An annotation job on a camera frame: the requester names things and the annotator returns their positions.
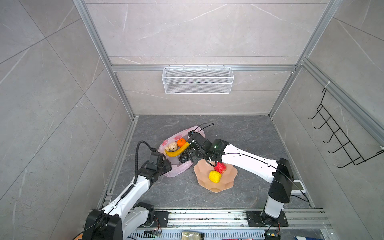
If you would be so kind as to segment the pink plastic bag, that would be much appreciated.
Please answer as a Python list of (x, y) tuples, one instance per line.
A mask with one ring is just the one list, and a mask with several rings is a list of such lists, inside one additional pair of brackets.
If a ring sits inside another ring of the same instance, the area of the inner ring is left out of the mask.
[(158, 152), (165, 155), (166, 159), (171, 163), (172, 167), (169, 172), (165, 173), (166, 177), (176, 177), (192, 166), (192, 160), (190, 160), (188, 156), (183, 163), (179, 160), (179, 157), (183, 153), (185, 154), (187, 147), (189, 147), (187, 141), (190, 138), (188, 133), (191, 131), (196, 133), (199, 132), (203, 137), (205, 137), (205, 133), (202, 128), (199, 126), (194, 126), (174, 134), (173, 136), (164, 140), (163, 143), (159, 146)]

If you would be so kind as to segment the red fake strawberry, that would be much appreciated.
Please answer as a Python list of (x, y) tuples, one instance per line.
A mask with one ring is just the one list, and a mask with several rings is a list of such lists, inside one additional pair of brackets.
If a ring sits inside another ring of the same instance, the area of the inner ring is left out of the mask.
[(220, 174), (223, 174), (227, 170), (227, 167), (225, 164), (218, 162), (214, 167), (214, 170)]

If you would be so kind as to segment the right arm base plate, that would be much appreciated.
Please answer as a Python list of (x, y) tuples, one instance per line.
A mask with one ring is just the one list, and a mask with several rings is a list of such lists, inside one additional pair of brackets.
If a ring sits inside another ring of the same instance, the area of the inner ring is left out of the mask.
[(264, 211), (246, 211), (249, 227), (288, 227), (289, 223), (284, 211), (277, 218), (267, 215)]

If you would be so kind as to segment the yellow fake lemon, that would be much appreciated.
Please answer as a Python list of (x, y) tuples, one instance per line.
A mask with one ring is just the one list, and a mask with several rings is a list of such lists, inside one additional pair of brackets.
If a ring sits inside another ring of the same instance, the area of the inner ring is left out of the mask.
[(220, 180), (222, 178), (222, 174), (216, 172), (216, 171), (210, 171), (209, 173), (209, 180), (212, 182), (212, 183), (219, 183)]

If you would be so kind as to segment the beige fake mushroom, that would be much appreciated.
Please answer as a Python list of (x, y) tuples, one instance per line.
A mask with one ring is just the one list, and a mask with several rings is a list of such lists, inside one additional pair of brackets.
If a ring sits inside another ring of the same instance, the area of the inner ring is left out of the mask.
[(168, 152), (174, 152), (178, 149), (178, 144), (177, 142), (172, 142), (167, 146), (167, 151)]

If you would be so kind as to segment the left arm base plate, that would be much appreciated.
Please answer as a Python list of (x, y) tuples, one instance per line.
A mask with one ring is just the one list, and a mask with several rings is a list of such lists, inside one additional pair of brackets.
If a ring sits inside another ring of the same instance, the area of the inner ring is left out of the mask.
[(168, 226), (170, 212), (150, 212), (148, 217), (139, 225), (139, 228), (166, 228)]

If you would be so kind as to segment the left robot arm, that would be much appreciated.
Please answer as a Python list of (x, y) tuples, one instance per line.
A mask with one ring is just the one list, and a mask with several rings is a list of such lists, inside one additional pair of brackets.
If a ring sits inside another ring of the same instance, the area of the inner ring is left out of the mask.
[(89, 213), (84, 232), (76, 240), (125, 240), (138, 227), (152, 227), (155, 210), (151, 204), (138, 202), (158, 180), (172, 169), (164, 154), (152, 152), (125, 190), (109, 205)]

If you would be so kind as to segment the orange fake fruit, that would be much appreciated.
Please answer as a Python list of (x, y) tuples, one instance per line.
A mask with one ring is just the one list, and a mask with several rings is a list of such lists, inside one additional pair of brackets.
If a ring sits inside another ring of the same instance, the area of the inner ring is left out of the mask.
[(186, 140), (184, 139), (184, 138), (180, 138), (179, 140), (177, 140), (177, 146), (179, 147), (179, 148), (181, 148), (183, 145), (185, 145), (186, 144)]

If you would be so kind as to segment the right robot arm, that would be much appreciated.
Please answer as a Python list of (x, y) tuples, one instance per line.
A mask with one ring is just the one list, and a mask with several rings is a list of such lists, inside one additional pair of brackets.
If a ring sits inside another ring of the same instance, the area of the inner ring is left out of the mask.
[(290, 202), (294, 175), (288, 160), (271, 160), (248, 153), (227, 141), (216, 139), (213, 142), (199, 132), (190, 131), (187, 153), (191, 160), (205, 160), (210, 165), (223, 163), (233, 165), (257, 175), (270, 183), (268, 198), (261, 213), (264, 221), (276, 221), (284, 204)]

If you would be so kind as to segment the pink scalloped bowl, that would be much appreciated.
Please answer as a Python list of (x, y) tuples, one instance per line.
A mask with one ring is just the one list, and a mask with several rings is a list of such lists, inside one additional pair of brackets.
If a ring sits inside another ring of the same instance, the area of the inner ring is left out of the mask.
[(232, 188), (238, 174), (238, 170), (232, 165), (218, 163), (214, 167), (213, 162), (208, 163), (205, 160), (200, 160), (194, 166), (194, 172), (198, 184), (213, 193)]

